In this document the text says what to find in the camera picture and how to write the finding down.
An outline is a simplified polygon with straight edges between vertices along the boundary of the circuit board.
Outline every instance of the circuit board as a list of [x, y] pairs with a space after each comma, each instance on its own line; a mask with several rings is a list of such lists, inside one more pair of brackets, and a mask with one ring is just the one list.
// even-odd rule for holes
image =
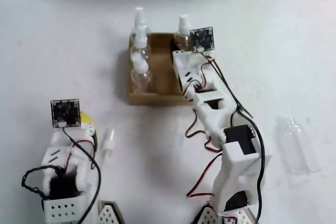
[[215, 50], [214, 33], [212, 27], [190, 31], [193, 52]]
[[54, 128], [80, 126], [79, 99], [53, 100], [51, 103]]

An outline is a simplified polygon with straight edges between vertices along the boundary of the white spray nozzle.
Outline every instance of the white spray nozzle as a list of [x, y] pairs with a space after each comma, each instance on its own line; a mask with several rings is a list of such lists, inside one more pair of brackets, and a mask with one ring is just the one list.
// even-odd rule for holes
[[131, 56], [131, 60], [133, 62], [133, 67], [137, 73], [143, 74], [148, 71], [148, 63], [144, 58], [142, 58], [141, 54], [135, 52]]
[[134, 25], [135, 27], [146, 25], [146, 18], [142, 7], [135, 8]]
[[179, 21], [178, 21], [178, 32], [182, 35], [188, 35], [190, 32], [190, 23], [188, 19], [188, 15], [180, 15]]
[[115, 147], [115, 141], [113, 140], [113, 137], [114, 137], [114, 128], [107, 129], [103, 144], [104, 161], [110, 156]]
[[134, 46], [136, 48], [145, 48], [147, 47], [147, 40], [147, 27], [138, 27], [135, 35]]

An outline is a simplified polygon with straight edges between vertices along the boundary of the cardboard box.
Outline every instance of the cardboard box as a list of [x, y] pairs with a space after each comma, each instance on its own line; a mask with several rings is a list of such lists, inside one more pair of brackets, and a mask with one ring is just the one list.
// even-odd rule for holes
[[129, 60], [128, 98], [131, 105], [174, 106], [191, 104], [182, 96], [174, 71], [171, 56], [171, 40], [173, 38], [173, 34], [154, 33], [151, 35], [149, 67], [153, 78], [153, 93], [134, 92], [131, 78], [133, 64]]

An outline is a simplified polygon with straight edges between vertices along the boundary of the plastic bottle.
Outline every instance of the plastic bottle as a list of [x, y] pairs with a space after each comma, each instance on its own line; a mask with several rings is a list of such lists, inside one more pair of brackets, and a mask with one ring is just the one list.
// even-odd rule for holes
[[174, 40], [180, 50], [190, 51], [190, 23], [187, 15], [181, 15], [179, 19], [179, 29], [174, 34]]
[[130, 40], [131, 40], [131, 44], [133, 45], [134, 40], [135, 40], [135, 36], [137, 35], [138, 32], [138, 28], [139, 27], [146, 27], [146, 34], [147, 37], [149, 38], [151, 35], [151, 32], [146, 24], [146, 18], [143, 12], [143, 8], [142, 7], [137, 7], [135, 8], [135, 19], [134, 19], [134, 27], [132, 28], [132, 32], [131, 32], [131, 36], [130, 36]]
[[141, 54], [136, 52], [132, 55], [133, 70], [131, 72], [132, 81], [135, 84], [134, 92], [149, 93], [152, 91], [152, 75], [147, 61]]
[[145, 26], [138, 27], [138, 31], [136, 32], [134, 44], [131, 47], [131, 51], [130, 51], [131, 58], [134, 53], [138, 52], [143, 59], [148, 60], [149, 55], [151, 53], [151, 49], [147, 42], [148, 42], [148, 37], [146, 34], [146, 27]]

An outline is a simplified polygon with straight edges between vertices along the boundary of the robotic arm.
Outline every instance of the robotic arm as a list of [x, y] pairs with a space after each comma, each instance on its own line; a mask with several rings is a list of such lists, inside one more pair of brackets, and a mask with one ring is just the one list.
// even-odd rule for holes
[[223, 150], [212, 205], [217, 213], [227, 214], [259, 201], [261, 212], [262, 175], [270, 154], [264, 150], [256, 124], [232, 96], [229, 87], [223, 85], [226, 81], [221, 79], [213, 63], [208, 52], [173, 52], [174, 69], [183, 95], [193, 102], [207, 138]]

